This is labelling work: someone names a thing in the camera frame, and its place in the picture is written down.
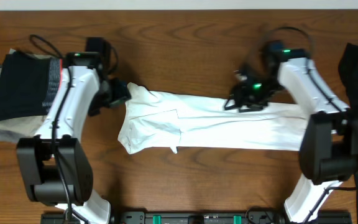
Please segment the folded khaki garment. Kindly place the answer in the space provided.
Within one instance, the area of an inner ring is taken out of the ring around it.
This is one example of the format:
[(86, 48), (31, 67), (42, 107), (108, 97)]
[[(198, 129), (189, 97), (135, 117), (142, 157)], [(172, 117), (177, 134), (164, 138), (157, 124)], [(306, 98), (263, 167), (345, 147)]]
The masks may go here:
[(61, 60), (11, 50), (0, 66), (0, 135), (32, 136), (61, 84)]

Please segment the folded black garment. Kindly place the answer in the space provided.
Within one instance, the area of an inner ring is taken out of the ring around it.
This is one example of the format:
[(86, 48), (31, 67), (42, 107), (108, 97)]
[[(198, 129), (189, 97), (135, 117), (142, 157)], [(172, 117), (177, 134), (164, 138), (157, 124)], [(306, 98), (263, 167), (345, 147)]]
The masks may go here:
[(50, 59), (21, 52), (7, 54), (0, 74), (0, 121), (42, 116), (47, 94)]

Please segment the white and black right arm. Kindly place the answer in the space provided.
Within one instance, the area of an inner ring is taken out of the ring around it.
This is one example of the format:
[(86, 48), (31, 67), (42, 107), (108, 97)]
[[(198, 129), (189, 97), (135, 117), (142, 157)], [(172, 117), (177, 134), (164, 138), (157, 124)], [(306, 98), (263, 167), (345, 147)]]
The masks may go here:
[(266, 78), (243, 64), (229, 97), (234, 103), (224, 108), (261, 111), (276, 92), (291, 94), (308, 120), (299, 149), (302, 175), (275, 223), (314, 223), (331, 192), (358, 191), (358, 116), (331, 91), (305, 50), (266, 48), (261, 53)]

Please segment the folded grey red-trimmed garment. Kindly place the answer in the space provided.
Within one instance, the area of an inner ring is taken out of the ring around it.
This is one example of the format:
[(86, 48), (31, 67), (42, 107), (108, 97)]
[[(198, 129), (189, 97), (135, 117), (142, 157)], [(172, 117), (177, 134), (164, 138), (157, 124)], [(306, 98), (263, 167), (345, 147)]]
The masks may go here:
[(42, 108), (48, 114), (50, 111), (53, 101), (60, 88), (61, 79), (61, 60), (59, 58), (50, 58), (48, 79), (47, 79), (47, 91), (45, 98), (42, 102)]

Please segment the white t-shirt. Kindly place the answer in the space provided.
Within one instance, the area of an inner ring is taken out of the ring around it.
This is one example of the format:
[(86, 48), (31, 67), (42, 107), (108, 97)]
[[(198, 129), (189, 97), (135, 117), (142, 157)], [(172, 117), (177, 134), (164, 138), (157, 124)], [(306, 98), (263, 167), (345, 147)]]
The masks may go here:
[(135, 83), (127, 87), (132, 98), (117, 139), (129, 154), (149, 147), (298, 151), (308, 123), (294, 104), (239, 113), (224, 110), (221, 98), (149, 91)]

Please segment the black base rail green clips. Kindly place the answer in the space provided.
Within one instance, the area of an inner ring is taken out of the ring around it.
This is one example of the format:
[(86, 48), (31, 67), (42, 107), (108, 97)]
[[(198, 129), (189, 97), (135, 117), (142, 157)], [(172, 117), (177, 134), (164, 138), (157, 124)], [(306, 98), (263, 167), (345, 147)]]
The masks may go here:
[[(61, 214), (43, 214), (41, 224), (63, 223)], [(108, 223), (120, 224), (273, 224), (290, 222), (283, 214), (265, 210), (251, 210), (245, 213), (144, 213), (126, 212), (121, 218), (114, 217)], [(319, 212), (317, 219), (308, 223), (351, 224), (349, 212)]]

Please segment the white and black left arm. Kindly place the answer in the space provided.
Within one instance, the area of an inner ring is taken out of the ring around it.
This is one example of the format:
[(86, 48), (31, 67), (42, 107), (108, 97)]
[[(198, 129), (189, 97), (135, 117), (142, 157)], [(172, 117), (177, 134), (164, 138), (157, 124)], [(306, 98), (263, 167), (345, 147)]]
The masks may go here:
[(131, 98), (127, 85), (108, 78), (107, 57), (73, 52), (61, 60), (61, 84), (47, 118), (16, 153), (30, 201), (63, 210), (42, 223), (111, 223), (111, 204), (93, 188), (93, 170), (81, 145), (88, 116)]

